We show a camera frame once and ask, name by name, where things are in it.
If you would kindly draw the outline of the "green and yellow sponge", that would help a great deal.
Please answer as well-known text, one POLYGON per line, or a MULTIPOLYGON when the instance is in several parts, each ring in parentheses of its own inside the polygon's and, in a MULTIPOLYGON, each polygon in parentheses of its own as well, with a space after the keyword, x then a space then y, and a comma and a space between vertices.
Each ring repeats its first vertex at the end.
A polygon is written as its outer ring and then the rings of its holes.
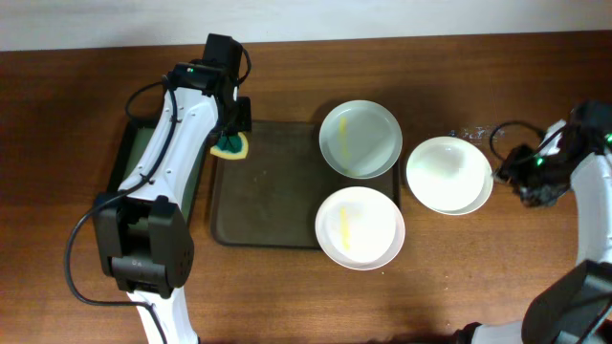
POLYGON ((243 160, 248 156, 249 143, 243 132, 235 135, 223 135, 210 149, 212 156, 222 160, 237 161, 243 160))

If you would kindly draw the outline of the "cream white plate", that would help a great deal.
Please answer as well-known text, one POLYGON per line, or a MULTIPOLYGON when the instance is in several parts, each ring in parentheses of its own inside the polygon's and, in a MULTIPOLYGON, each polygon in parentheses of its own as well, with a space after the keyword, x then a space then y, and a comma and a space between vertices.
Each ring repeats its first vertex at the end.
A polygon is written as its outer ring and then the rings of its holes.
POLYGON ((492 194, 492 168, 473 144, 438 137, 409 155, 405 176, 415 198, 438 213, 460 216, 482 207, 492 194))

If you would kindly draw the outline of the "pale grey plate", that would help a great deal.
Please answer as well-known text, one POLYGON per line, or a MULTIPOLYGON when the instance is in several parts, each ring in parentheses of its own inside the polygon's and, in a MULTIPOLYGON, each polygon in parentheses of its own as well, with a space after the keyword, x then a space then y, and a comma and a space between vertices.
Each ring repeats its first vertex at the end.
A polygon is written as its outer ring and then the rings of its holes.
POLYGON ((403 134, 395 116, 379 103, 351 100, 321 123, 318 145, 335 171, 352 179, 379 177, 397 162, 403 134))

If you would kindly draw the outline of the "white plate with yellow stain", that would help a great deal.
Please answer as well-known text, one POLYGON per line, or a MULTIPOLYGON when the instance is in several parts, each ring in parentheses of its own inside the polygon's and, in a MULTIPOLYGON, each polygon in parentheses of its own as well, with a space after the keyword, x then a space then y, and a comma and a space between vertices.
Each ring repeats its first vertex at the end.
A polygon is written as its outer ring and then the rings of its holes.
POLYGON ((403 215, 382 192, 351 186, 331 194, 319 207, 315 233, 323 252, 353 270, 378 269, 390 263, 405 240, 403 215))

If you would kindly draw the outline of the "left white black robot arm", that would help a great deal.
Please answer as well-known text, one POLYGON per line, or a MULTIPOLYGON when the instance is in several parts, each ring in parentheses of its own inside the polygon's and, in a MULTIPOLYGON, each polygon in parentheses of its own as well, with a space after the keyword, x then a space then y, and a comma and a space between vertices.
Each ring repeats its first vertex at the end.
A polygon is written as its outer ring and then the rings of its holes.
POLYGON ((100 194, 92 215, 101 268, 127 293, 151 343, 197 343, 184 286, 194 260, 188 229, 207 153, 242 160, 249 150, 251 103, 238 94, 247 50, 212 33, 202 58, 164 75, 164 104, 154 128, 138 125, 127 173, 100 194))

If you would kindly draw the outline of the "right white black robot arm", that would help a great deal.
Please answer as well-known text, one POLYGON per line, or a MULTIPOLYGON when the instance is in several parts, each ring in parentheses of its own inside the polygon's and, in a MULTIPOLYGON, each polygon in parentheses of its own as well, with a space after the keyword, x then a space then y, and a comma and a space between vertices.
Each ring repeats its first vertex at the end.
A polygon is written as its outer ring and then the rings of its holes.
POLYGON ((538 130, 494 171, 527 207, 552 206, 566 192, 578 208, 575 266, 537 296, 524 317, 470 323, 452 343, 608 343, 611 340, 611 106, 586 100, 566 120, 538 130))

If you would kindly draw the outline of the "small black tray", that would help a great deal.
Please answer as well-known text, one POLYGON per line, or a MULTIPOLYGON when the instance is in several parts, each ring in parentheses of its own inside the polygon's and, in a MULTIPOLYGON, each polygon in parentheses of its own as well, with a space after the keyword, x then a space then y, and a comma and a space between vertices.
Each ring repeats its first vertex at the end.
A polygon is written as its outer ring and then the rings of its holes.
MULTIPOLYGON (((155 126, 150 123, 140 127, 130 123, 125 126, 119 151, 111 171, 109 183, 105 190, 106 193, 116 192, 120 184, 134 169, 146 145, 149 143, 154 130, 155 126)), ((195 163, 192 165, 190 174, 187 178, 186 188, 182 198, 182 212, 187 226, 190 226, 193 206, 195 204, 201 173, 206 159, 205 148, 206 146, 203 144, 198 151, 195 163)))

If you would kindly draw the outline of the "large brown serving tray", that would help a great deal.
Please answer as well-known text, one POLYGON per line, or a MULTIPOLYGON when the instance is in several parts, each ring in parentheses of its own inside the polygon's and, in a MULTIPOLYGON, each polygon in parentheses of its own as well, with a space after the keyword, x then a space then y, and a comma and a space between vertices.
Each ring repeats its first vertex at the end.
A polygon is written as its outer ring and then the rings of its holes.
POLYGON ((317 211, 349 186, 373 188, 401 204, 398 165, 373 179, 345 177, 322 157, 318 131, 313 123, 256 121, 247 157, 216 163, 210 230, 217 243, 318 249, 317 211))

